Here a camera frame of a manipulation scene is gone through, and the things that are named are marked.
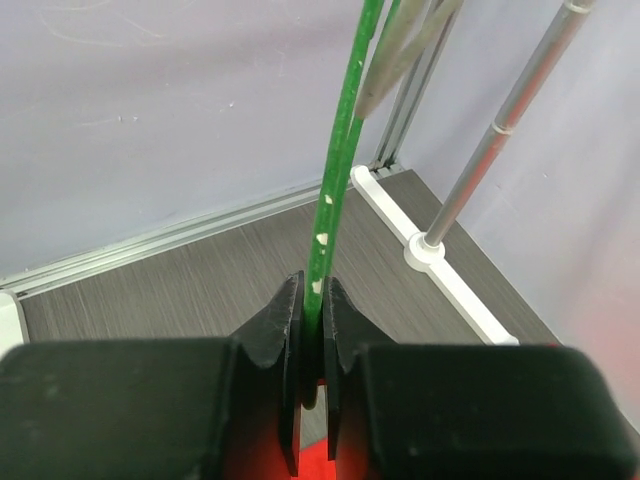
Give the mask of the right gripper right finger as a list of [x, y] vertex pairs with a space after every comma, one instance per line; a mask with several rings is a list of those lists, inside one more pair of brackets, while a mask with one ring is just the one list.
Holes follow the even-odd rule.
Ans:
[[404, 344], [323, 298], [328, 455], [340, 479], [633, 479], [608, 385], [560, 346]]

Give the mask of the grey clothes hanger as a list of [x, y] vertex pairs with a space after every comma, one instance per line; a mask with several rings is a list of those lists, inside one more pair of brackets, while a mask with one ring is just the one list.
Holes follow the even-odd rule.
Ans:
[[429, 42], [442, 30], [449, 18], [462, 6], [462, 0], [441, 1], [425, 16], [422, 26], [410, 40], [426, 1], [400, 1], [371, 60], [364, 84], [358, 94], [355, 116], [364, 120], [386, 97], [392, 87], [421, 55]]

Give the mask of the green clothes hanger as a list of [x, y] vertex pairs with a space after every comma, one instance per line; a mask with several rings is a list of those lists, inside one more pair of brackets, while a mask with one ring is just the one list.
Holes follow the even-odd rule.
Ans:
[[332, 271], [344, 195], [363, 126], [363, 122], [354, 115], [356, 97], [383, 5], [382, 1], [375, 0], [363, 3], [342, 82], [316, 206], [305, 272], [301, 331], [301, 403], [307, 410], [316, 405], [317, 388], [323, 377], [321, 307], [324, 281]]

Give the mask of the red tank top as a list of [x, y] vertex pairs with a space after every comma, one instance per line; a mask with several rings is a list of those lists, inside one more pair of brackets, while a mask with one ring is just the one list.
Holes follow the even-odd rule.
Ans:
[[328, 458], [328, 440], [322, 439], [301, 450], [297, 479], [365, 479], [370, 455], [361, 445], [339, 444], [334, 460]]

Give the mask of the metal clothes rack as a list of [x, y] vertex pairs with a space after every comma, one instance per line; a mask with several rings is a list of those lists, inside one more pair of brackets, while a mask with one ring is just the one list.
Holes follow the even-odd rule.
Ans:
[[443, 239], [593, 6], [592, 1], [564, 1], [561, 4], [427, 231], [418, 229], [367, 167], [355, 166], [350, 172], [356, 190], [401, 242], [409, 267], [426, 274], [480, 340], [488, 345], [517, 345], [519, 340], [507, 331], [448, 263]]

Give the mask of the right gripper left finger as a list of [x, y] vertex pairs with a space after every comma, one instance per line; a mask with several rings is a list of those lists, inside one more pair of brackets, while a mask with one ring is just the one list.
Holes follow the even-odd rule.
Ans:
[[226, 337], [58, 341], [1, 362], [5, 479], [288, 479], [304, 276]]

